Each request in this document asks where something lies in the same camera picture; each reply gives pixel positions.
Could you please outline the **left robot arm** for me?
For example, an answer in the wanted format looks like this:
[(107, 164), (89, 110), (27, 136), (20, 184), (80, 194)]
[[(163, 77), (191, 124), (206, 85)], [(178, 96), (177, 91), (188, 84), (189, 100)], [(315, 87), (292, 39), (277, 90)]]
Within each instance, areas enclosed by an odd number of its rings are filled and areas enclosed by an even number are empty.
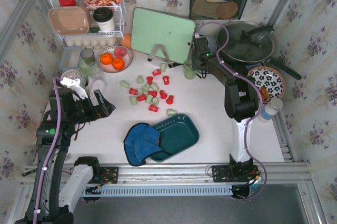
[(37, 137), (37, 171), (27, 211), (17, 223), (73, 223), (74, 209), (85, 186), (100, 176), (97, 157), (79, 157), (66, 185), (61, 188), (64, 161), (77, 125), (106, 118), (115, 110), (102, 95), (94, 91), (93, 105), (81, 80), (54, 77), (62, 88), (55, 87), (49, 96), (50, 109), (44, 114)]

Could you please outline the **red coffee capsule bottom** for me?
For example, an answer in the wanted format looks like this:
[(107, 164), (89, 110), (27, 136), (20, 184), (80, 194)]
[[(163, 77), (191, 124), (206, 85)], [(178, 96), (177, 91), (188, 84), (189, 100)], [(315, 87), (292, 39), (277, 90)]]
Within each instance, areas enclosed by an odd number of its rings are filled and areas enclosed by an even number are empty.
[(157, 106), (153, 105), (153, 104), (151, 104), (148, 109), (149, 109), (149, 111), (152, 111), (152, 112), (155, 112), (155, 113), (158, 112), (158, 110), (159, 110), (159, 108)]

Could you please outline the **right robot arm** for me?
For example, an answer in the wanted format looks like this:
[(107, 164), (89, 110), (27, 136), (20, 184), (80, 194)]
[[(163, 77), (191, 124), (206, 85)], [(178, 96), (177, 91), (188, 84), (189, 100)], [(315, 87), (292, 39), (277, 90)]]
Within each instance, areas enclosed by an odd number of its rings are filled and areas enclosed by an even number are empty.
[(253, 158), (248, 154), (251, 143), (251, 118), (259, 108), (253, 78), (243, 77), (227, 65), (219, 54), (211, 53), (208, 38), (197, 35), (192, 41), (192, 69), (205, 70), (224, 86), (224, 108), (232, 120), (233, 148), (230, 153), (230, 173), (238, 177), (253, 170)]

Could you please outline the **blue cloth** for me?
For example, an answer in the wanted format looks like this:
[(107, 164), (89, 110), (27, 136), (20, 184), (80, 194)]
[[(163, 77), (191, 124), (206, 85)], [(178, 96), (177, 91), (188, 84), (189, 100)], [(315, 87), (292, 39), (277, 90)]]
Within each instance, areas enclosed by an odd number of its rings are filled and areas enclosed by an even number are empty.
[(149, 124), (138, 123), (130, 128), (123, 144), (128, 163), (137, 167), (145, 160), (163, 149), (159, 147), (160, 133)]

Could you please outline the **teal plastic storage basket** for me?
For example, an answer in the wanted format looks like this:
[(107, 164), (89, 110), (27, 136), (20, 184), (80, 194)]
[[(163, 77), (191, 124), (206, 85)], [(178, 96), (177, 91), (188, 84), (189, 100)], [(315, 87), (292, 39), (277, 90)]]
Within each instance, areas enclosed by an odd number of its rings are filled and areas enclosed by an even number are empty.
[(186, 114), (176, 114), (152, 126), (159, 133), (158, 140), (161, 152), (150, 158), (155, 162), (163, 162), (186, 149), (194, 146), (200, 134), (191, 118)]

